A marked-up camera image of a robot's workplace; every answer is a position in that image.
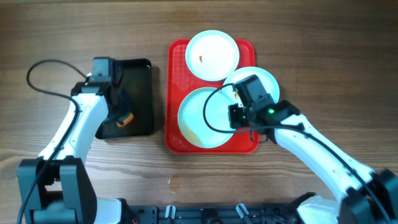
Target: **plate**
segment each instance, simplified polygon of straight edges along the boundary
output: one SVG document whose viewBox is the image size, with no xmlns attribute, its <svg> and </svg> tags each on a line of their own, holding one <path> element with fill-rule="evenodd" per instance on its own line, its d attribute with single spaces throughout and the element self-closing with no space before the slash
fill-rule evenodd
<svg viewBox="0 0 398 224">
<path fill-rule="evenodd" d="M 224 32 L 203 31 L 189 42 L 185 61 L 196 77 L 211 82 L 222 80 L 238 66 L 238 45 Z"/>
<path fill-rule="evenodd" d="M 213 87 L 203 87 L 192 91 L 182 101 L 178 109 L 178 127 L 184 138 L 194 146 L 202 148 L 218 147 L 233 135 L 211 130 L 203 119 L 203 106 Z M 206 119 L 216 129 L 233 131 L 229 126 L 228 106 L 233 100 L 222 91 L 214 94 L 206 107 Z"/>
<path fill-rule="evenodd" d="M 257 67 L 244 67 L 236 70 L 232 73 L 224 82 L 225 84 L 228 83 L 237 83 L 238 81 L 250 76 L 250 75 L 257 75 L 259 77 L 262 85 L 266 89 L 267 93 L 271 94 L 274 103 L 278 103 L 279 101 L 279 85 L 276 82 L 274 76 L 271 73 L 265 71 L 262 68 Z M 239 99 L 239 96 L 236 92 L 233 91 L 231 86 L 227 86 L 223 88 L 223 92 L 226 93 L 231 99 L 233 99 L 234 104 L 238 103 L 240 107 L 243 106 L 242 101 Z"/>
</svg>

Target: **wood grain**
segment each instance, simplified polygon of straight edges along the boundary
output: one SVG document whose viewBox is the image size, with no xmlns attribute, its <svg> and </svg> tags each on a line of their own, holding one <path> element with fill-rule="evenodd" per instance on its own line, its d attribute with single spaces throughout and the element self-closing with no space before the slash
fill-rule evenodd
<svg viewBox="0 0 398 224">
<path fill-rule="evenodd" d="M 0 223 L 21 204 L 16 169 L 51 140 L 69 102 L 29 89 L 34 62 L 59 58 L 91 71 L 92 58 L 148 58 L 159 130 L 94 140 L 86 169 L 97 196 L 131 205 L 289 201 L 331 197 L 289 151 L 270 142 L 245 156 L 175 155 L 164 145 L 167 49 L 218 29 L 245 38 L 257 65 L 326 137 L 376 170 L 398 173 L 398 7 L 393 1 L 124 2 L 0 5 Z M 43 65 L 32 81 L 68 94 L 80 77 Z M 179 176 L 179 194 L 169 189 Z"/>
</svg>

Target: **brown stain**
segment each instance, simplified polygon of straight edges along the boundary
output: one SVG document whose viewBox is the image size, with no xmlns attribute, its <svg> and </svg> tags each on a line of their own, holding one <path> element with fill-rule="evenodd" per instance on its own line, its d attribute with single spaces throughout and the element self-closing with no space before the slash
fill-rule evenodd
<svg viewBox="0 0 398 224">
<path fill-rule="evenodd" d="M 173 175 L 169 179 L 169 188 L 171 192 L 175 194 L 180 193 L 180 176 L 179 175 Z"/>
</svg>

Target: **stacked plate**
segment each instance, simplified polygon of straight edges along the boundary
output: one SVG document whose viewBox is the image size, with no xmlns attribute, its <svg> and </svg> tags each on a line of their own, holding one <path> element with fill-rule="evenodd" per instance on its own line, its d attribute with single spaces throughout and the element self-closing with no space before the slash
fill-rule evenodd
<svg viewBox="0 0 398 224">
<path fill-rule="evenodd" d="M 194 36 L 185 52 L 190 71 L 198 78 L 215 82 L 225 79 L 224 84 L 236 83 L 250 75 L 257 75 L 275 103 L 279 100 L 279 86 L 267 71 L 257 67 L 236 70 L 239 63 L 239 49 L 228 34 L 218 30 L 207 30 Z M 216 92 L 206 107 L 206 119 L 212 127 L 231 131 L 219 133 L 210 129 L 203 119 L 203 106 L 216 88 L 204 87 L 192 91 L 182 101 L 178 110 L 178 126 L 181 133 L 195 146 L 214 148 L 226 143 L 233 135 L 228 118 L 228 106 L 238 103 L 239 96 L 231 86 Z"/>
</svg>

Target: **black tray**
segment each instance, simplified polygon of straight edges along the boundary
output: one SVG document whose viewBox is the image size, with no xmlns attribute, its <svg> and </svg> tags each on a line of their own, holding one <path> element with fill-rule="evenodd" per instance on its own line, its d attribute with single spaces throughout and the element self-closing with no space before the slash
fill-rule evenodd
<svg viewBox="0 0 398 224">
<path fill-rule="evenodd" d="M 152 65 L 148 59 L 120 60 L 118 65 L 123 68 L 119 89 L 129 95 L 134 119 L 121 128 L 115 121 L 105 122 L 98 128 L 95 137 L 117 139 L 150 135 L 154 132 Z"/>
</svg>

